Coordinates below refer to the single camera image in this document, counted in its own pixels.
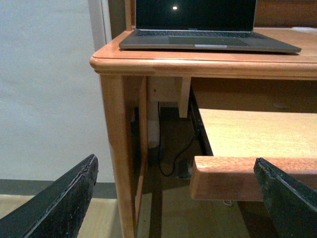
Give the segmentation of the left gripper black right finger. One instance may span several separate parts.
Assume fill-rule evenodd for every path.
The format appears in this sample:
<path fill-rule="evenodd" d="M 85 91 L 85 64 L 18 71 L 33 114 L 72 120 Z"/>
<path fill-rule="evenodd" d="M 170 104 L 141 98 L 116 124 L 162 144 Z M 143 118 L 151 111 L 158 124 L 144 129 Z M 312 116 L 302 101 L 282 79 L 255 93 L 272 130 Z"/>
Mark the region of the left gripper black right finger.
<path fill-rule="evenodd" d="M 264 158 L 256 158 L 254 173 L 278 235 L 315 238 L 317 192 Z"/>

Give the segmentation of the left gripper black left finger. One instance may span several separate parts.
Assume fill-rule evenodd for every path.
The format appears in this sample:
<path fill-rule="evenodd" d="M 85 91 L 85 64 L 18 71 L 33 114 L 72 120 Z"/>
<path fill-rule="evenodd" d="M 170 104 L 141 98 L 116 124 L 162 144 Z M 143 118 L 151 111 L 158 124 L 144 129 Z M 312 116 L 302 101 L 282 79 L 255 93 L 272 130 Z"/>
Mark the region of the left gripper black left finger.
<path fill-rule="evenodd" d="M 2 238 L 75 238 L 93 197 L 98 159 L 89 155 L 0 220 Z"/>

